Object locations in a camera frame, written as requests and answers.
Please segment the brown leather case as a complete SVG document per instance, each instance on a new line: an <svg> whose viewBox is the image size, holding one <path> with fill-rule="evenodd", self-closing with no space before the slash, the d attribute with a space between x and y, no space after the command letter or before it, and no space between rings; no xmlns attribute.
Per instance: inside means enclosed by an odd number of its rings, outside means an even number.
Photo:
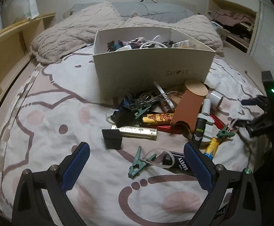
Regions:
<svg viewBox="0 0 274 226"><path fill-rule="evenodd" d="M195 130L198 113L208 90L192 92L186 89L171 120L171 126L181 129L181 134L188 137Z"/></svg>

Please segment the yellow barcode box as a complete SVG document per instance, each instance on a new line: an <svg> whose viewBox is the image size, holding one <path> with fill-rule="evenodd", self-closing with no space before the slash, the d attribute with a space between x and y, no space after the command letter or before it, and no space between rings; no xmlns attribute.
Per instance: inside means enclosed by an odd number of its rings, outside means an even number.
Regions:
<svg viewBox="0 0 274 226"><path fill-rule="evenodd" d="M181 42L174 43L172 45L172 48L190 48L189 40L184 40L184 41L181 41Z"/></svg>

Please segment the green clothes peg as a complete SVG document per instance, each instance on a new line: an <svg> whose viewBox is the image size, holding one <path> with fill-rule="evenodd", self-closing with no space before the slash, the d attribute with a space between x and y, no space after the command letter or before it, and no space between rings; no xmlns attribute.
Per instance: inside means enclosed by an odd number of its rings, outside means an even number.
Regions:
<svg viewBox="0 0 274 226"><path fill-rule="evenodd" d="M129 167L128 177L133 179L137 175L140 174L140 172L147 166L146 161L141 158L141 147L139 146L137 149L137 152L135 154L135 157L133 159L133 162L131 166ZM154 153L152 156L148 158L148 161L152 161L154 158L156 158L157 154Z"/></svg>

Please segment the purple crochet octopus toy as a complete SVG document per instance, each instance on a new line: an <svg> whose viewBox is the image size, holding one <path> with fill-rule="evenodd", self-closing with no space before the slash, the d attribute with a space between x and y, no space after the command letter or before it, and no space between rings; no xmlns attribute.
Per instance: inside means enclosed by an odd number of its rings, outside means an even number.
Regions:
<svg viewBox="0 0 274 226"><path fill-rule="evenodd" d="M138 37L138 38L131 39L129 41L125 41L123 43L124 45L129 45L132 49L137 49L137 48L140 48L145 42L147 42L145 38Z"/></svg>

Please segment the white tape roll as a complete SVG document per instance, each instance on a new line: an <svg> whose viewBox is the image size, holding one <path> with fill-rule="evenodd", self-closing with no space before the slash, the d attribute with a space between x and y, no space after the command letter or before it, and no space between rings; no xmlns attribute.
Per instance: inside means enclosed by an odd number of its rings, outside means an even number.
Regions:
<svg viewBox="0 0 274 226"><path fill-rule="evenodd" d="M207 95L207 98L210 100L211 108L214 111L217 111L223 101L224 96L221 93L213 90Z"/></svg>

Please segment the round wooden lid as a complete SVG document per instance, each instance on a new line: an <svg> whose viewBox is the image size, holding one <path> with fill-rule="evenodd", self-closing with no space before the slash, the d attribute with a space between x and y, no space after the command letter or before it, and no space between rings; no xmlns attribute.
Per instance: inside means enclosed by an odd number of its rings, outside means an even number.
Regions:
<svg viewBox="0 0 274 226"><path fill-rule="evenodd" d="M186 90L198 96L207 96L208 94L207 87L200 81L194 79L186 80L184 82L184 87Z"/></svg>

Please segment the black safety lighter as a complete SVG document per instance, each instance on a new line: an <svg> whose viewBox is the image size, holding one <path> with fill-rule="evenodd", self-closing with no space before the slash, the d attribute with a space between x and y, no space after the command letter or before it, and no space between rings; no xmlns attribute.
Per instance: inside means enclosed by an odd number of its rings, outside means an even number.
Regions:
<svg viewBox="0 0 274 226"><path fill-rule="evenodd" d="M190 176L194 175L183 153L171 151L171 154L174 157L174 164L172 164L173 160L171 156L168 153L165 153L162 160L163 165L170 166L169 170L174 173L185 173Z"/></svg>

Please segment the closet shelf with clothes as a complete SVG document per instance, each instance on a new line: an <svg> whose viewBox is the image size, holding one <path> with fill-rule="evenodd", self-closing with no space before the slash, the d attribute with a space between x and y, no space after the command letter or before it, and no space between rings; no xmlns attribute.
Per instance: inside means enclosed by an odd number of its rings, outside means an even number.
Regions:
<svg viewBox="0 0 274 226"><path fill-rule="evenodd" d="M209 0L207 15L226 42L249 53L254 41L259 13L227 0Z"/></svg>

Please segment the yellow cartoon lighter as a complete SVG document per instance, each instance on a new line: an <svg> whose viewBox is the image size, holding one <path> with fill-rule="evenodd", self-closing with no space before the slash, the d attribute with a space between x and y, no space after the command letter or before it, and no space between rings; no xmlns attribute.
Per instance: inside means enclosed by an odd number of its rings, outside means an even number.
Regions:
<svg viewBox="0 0 274 226"><path fill-rule="evenodd" d="M145 125L161 125L170 124L173 118L173 113L155 113L147 114L142 117L141 123Z"/></svg>

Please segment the gold metallic tube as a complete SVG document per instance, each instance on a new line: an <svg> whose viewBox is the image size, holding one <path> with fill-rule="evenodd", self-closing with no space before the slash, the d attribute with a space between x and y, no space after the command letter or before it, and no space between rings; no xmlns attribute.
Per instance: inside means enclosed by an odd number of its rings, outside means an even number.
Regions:
<svg viewBox="0 0 274 226"><path fill-rule="evenodd" d="M143 138L143 139L150 139L150 140L157 139L157 129L143 128L143 127L129 127L129 126L123 126L118 128L114 124L111 126L111 129L119 130L120 134L123 137Z"/></svg>

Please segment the black square block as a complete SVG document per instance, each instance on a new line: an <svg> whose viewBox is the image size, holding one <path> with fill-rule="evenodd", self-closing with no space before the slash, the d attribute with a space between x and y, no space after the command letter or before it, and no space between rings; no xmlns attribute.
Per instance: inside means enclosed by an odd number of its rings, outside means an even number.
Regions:
<svg viewBox="0 0 274 226"><path fill-rule="evenodd" d="M120 150L122 135L118 129L103 129L102 135L107 149Z"/></svg>

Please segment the blue metallic lighter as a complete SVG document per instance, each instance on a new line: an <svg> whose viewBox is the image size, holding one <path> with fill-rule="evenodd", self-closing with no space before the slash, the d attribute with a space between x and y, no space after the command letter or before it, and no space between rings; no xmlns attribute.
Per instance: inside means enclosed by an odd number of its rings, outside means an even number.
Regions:
<svg viewBox="0 0 274 226"><path fill-rule="evenodd" d="M117 113L123 108L127 107L130 104L129 99L124 97L123 100L119 103L118 107L114 110L113 114L110 116L111 120L115 122L115 117Z"/></svg>

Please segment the white cardboard shoe box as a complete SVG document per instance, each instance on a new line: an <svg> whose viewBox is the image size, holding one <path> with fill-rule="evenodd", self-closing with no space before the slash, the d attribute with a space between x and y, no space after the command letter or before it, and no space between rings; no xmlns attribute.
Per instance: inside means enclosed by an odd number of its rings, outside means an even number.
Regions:
<svg viewBox="0 0 274 226"><path fill-rule="evenodd" d="M138 48L108 51L108 43L137 37L161 42L188 40L192 48ZM216 52L200 41L170 27L120 27L97 31L94 64L104 100L153 88L157 82L164 89L183 84L187 79L205 82Z"/></svg>

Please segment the grey pillow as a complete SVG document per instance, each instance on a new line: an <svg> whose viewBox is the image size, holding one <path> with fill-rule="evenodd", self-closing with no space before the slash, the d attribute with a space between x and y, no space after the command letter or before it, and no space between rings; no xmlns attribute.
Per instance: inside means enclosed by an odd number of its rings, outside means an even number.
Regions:
<svg viewBox="0 0 274 226"><path fill-rule="evenodd" d="M113 6L120 17L126 21L133 12L139 16L168 24L196 15L180 5L150 2L114 2Z"/></svg>

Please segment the wooden side shelf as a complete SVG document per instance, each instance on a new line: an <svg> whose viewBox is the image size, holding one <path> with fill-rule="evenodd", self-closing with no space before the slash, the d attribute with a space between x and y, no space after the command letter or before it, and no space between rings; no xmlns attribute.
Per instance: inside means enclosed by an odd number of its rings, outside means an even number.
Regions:
<svg viewBox="0 0 274 226"><path fill-rule="evenodd" d="M16 22L0 31L0 96L29 62L33 39L53 25L55 13Z"/></svg>

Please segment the beige textured blanket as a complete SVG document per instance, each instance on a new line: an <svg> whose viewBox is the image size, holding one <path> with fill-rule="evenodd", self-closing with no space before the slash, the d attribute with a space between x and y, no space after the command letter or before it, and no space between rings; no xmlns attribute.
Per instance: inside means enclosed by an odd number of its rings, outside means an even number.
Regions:
<svg viewBox="0 0 274 226"><path fill-rule="evenodd" d="M205 15L193 15L168 24L133 12L125 21L110 2L89 6L46 29L33 39L30 50L37 62L54 64L66 55L93 43L97 31L138 26L171 27L212 48L217 57L224 56L223 41Z"/></svg>

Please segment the white paper shopping bag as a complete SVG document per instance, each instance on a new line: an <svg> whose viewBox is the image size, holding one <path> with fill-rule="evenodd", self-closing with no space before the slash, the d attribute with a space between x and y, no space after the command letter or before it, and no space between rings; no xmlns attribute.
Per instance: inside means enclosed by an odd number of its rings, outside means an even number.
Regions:
<svg viewBox="0 0 274 226"><path fill-rule="evenodd" d="M7 25L39 16L36 0L2 0L2 12Z"/></svg>

